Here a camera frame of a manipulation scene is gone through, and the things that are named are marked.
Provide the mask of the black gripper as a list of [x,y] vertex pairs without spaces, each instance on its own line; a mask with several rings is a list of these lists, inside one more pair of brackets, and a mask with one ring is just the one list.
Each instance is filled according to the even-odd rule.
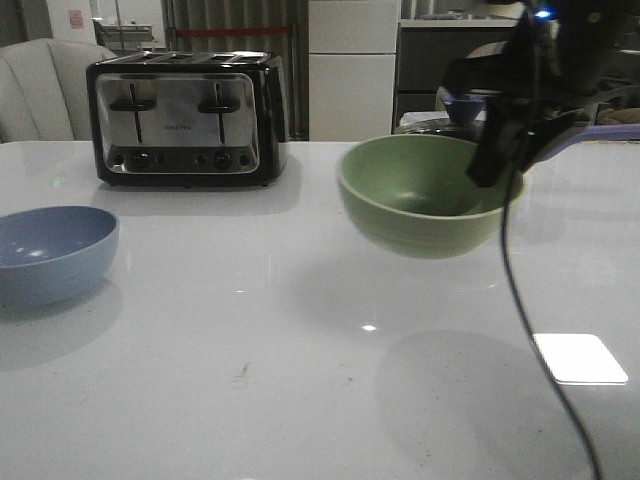
[[456,59],[442,87],[459,98],[487,95],[484,128],[468,177],[494,186],[508,167],[526,172],[582,126],[579,112],[535,122],[533,99],[577,108],[609,96],[613,55],[639,27],[637,1],[524,1],[496,54]]

